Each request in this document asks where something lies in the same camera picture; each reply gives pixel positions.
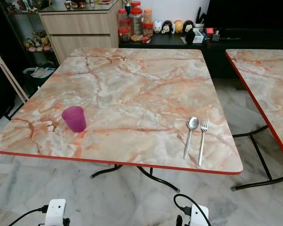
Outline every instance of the white wall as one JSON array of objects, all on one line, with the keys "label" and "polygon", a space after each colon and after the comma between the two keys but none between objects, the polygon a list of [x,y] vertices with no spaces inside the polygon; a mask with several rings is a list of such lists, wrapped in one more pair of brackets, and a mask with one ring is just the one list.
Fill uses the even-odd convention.
[{"label": "white wall", "polygon": [[153,9],[153,20],[192,20],[195,22],[198,8],[207,13],[209,0],[140,0],[142,8]]}]

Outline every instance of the plastic cup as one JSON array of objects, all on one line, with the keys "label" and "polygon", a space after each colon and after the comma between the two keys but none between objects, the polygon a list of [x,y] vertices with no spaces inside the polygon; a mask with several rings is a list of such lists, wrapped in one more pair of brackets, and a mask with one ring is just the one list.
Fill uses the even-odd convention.
[{"label": "plastic cup", "polygon": [[80,106],[72,106],[65,109],[62,113],[62,118],[75,133],[86,129],[84,110]]}]

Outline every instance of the fork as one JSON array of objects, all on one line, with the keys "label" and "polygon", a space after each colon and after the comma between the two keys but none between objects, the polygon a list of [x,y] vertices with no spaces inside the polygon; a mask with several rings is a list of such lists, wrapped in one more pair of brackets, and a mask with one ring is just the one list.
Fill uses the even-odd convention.
[{"label": "fork", "polygon": [[202,124],[201,124],[200,129],[202,131],[202,139],[201,139],[201,146],[200,146],[199,157],[198,157],[198,165],[199,166],[201,166],[201,161],[202,161],[204,133],[208,130],[208,119],[202,120]]}]

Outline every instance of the metal spoon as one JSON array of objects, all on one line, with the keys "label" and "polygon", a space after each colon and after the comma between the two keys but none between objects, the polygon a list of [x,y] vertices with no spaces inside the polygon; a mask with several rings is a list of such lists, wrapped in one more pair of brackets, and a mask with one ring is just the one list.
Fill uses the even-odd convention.
[{"label": "metal spoon", "polygon": [[191,118],[188,119],[187,126],[190,129],[190,133],[189,133],[189,136],[188,136],[188,141],[187,141],[185,148],[184,148],[183,159],[185,159],[187,157],[188,153],[189,153],[192,131],[194,129],[196,129],[198,127],[198,125],[199,125],[199,121],[198,121],[197,117],[191,117]]}]

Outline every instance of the black table leg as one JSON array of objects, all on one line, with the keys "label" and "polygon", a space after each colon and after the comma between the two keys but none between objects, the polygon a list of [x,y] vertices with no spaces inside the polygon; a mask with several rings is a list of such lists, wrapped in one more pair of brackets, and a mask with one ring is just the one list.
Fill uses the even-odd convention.
[{"label": "black table leg", "polygon": [[167,182],[167,181],[165,181],[165,180],[162,180],[162,179],[159,179],[159,178],[153,176],[153,175],[152,175],[153,168],[150,168],[150,173],[148,173],[147,171],[145,171],[145,170],[143,169],[143,167],[137,166],[137,168],[138,168],[144,175],[146,175],[147,177],[151,178],[152,180],[155,180],[155,181],[157,181],[157,182],[160,182],[160,183],[162,183],[162,184],[164,184],[164,185],[169,186],[170,188],[172,188],[173,190],[175,190],[177,193],[180,192],[180,189],[177,188],[177,187],[175,187],[173,184],[171,184],[171,183],[169,183],[169,182]]},{"label": "black table leg", "polygon": [[246,185],[241,185],[241,186],[233,186],[233,187],[231,187],[232,191],[237,191],[237,190],[241,190],[241,189],[245,189],[245,188],[249,188],[249,187],[258,187],[258,186],[264,186],[264,185],[272,185],[272,184],[276,184],[276,183],[279,183],[279,182],[283,181],[283,177],[277,178],[277,179],[272,179],[272,176],[271,176],[271,174],[270,174],[270,172],[268,170],[268,167],[267,167],[267,165],[266,165],[266,163],[264,161],[264,158],[263,158],[263,156],[262,156],[262,154],[260,152],[260,149],[259,149],[259,147],[258,147],[258,145],[257,145],[257,143],[256,143],[256,141],[255,141],[255,139],[253,137],[254,134],[260,133],[260,132],[262,132],[263,130],[265,130],[267,128],[268,128],[268,126],[266,125],[266,126],[264,126],[262,128],[259,128],[256,131],[253,131],[253,132],[250,132],[250,133],[243,133],[243,134],[233,135],[233,138],[235,138],[235,137],[250,137],[250,139],[251,139],[251,141],[252,141],[252,143],[253,143],[256,151],[257,151],[259,159],[260,159],[260,161],[262,163],[264,171],[265,171],[265,173],[266,173],[266,175],[268,177],[268,181],[263,181],[263,182],[258,182],[258,183],[251,183],[251,184],[246,184]]},{"label": "black table leg", "polygon": [[92,179],[92,178],[95,178],[96,176],[98,176],[98,175],[100,175],[100,174],[103,174],[103,173],[109,173],[109,172],[113,172],[113,171],[115,171],[115,170],[118,170],[119,168],[121,168],[123,165],[114,165],[114,167],[113,168],[111,168],[111,169],[104,169],[104,170],[101,170],[101,171],[99,171],[99,172],[96,172],[96,173],[94,173],[94,174],[92,174],[91,176],[90,176],[90,178]]}]

